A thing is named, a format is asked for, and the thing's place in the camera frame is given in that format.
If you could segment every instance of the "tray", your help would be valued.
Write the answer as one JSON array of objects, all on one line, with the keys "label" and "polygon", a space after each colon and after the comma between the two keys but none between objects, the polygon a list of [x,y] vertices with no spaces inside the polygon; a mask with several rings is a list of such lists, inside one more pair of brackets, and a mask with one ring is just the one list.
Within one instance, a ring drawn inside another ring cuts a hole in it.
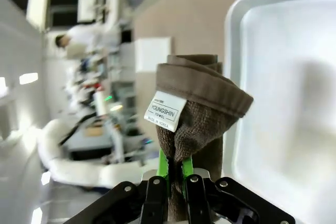
[{"label": "tray", "polygon": [[223,172],[293,215],[336,223],[336,0],[237,0],[225,71],[255,101]]}]

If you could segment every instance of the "towel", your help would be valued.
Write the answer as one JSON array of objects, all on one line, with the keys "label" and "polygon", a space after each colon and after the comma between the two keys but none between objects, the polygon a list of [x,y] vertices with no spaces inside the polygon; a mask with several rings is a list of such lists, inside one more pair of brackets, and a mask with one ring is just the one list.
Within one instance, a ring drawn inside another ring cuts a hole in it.
[{"label": "towel", "polygon": [[156,90],[187,103],[178,127],[171,132],[156,127],[159,144],[170,162],[171,196],[168,221],[187,219],[182,194],[181,163],[192,156],[193,166],[209,171],[216,181],[222,173],[223,133],[250,108],[253,98],[222,76],[216,55],[186,55],[167,58],[156,71]]}]

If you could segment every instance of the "towel label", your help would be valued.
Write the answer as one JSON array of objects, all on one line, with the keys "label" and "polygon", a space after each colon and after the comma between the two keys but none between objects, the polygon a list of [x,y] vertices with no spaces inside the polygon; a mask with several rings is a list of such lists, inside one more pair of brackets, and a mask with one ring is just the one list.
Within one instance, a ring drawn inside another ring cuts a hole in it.
[{"label": "towel label", "polygon": [[175,132],[186,102],[186,99],[157,91],[146,110],[144,118],[160,127]]}]

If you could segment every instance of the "screw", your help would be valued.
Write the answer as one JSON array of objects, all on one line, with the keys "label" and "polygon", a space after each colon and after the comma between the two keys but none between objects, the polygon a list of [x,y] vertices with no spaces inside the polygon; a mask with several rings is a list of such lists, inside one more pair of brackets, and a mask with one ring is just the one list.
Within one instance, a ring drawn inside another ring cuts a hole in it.
[{"label": "screw", "polygon": [[195,182],[198,181],[198,178],[196,176],[191,177],[190,181],[193,182],[193,183],[195,183]]},{"label": "screw", "polygon": [[227,183],[226,181],[222,181],[222,182],[219,183],[219,185],[220,185],[221,187],[227,187],[227,186],[228,186],[228,183]]}]

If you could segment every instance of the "black hair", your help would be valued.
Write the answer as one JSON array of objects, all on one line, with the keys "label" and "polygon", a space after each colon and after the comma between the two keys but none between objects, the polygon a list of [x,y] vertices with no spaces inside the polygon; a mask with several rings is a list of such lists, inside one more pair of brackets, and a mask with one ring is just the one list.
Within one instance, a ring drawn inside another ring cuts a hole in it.
[{"label": "black hair", "polygon": [[61,39],[65,36],[65,34],[58,35],[55,39],[55,44],[58,48],[62,47],[61,45]]}]

